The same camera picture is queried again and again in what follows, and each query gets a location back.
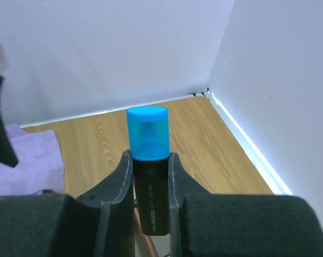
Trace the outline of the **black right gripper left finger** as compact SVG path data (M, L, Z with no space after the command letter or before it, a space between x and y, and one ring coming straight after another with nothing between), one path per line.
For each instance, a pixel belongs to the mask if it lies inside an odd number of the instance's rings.
M134 256L133 160L74 198L0 196L0 256Z

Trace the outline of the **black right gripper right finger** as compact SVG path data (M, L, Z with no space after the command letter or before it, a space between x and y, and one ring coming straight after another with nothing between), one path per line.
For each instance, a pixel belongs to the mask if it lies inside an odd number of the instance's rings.
M313 208L292 195L212 194L169 157L171 256L323 256Z

